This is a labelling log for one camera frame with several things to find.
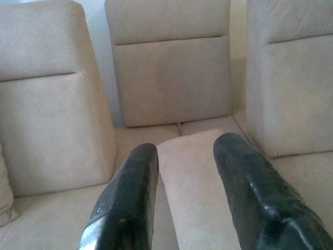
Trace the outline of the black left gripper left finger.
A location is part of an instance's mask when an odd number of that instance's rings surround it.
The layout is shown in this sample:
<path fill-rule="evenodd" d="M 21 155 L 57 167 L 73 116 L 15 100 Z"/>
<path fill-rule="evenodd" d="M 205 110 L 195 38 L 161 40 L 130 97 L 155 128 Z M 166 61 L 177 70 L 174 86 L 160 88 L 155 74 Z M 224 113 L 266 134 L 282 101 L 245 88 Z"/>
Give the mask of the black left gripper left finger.
<path fill-rule="evenodd" d="M 99 196 L 79 250 L 151 250 L 158 176 L 156 146 L 134 148 Z"/>

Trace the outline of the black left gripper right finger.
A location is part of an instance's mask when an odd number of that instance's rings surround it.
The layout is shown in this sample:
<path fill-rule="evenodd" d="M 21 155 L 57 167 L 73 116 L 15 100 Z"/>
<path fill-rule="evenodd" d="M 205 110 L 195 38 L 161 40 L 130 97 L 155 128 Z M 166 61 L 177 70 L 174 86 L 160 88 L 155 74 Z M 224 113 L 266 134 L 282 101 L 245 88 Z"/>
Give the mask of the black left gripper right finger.
<path fill-rule="evenodd" d="M 267 158 L 236 133 L 213 145 L 241 250 L 333 250 L 333 237 Z"/>

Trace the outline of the beige fabric pillow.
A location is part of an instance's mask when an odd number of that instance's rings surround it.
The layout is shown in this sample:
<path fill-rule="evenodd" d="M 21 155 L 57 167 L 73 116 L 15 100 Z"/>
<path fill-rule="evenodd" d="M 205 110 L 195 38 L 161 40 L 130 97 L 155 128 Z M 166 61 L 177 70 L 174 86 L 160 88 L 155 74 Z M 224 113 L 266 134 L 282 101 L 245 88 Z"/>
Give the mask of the beige fabric pillow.
<path fill-rule="evenodd" d="M 158 145 L 159 167 L 180 250 L 240 250 L 213 157 L 218 129 Z"/>

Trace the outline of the beige sofa back cushion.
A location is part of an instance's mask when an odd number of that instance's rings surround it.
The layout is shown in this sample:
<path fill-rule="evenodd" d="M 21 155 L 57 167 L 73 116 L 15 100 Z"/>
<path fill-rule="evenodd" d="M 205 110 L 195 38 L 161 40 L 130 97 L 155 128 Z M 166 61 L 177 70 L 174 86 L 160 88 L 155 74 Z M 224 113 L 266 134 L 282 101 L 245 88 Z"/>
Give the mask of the beige sofa back cushion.
<path fill-rule="evenodd" d="M 79 3 L 0 6 L 0 142 L 16 196 L 111 179 L 114 128 Z"/>
<path fill-rule="evenodd" d="M 247 0 L 247 122 L 270 157 L 333 151 L 333 0 Z"/>
<path fill-rule="evenodd" d="M 105 0 L 123 122 L 230 114 L 230 0 Z"/>

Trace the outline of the small beige throw pillow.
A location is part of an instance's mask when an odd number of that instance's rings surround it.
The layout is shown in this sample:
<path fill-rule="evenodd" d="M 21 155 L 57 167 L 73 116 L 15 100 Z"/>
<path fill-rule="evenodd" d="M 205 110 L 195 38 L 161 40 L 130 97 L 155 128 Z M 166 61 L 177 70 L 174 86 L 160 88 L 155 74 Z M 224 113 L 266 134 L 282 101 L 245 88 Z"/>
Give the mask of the small beige throw pillow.
<path fill-rule="evenodd" d="M 14 194 L 12 192 L 8 170 L 3 156 L 0 142 L 0 227 L 4 227 L 19 217 L 14 207 Z"/>

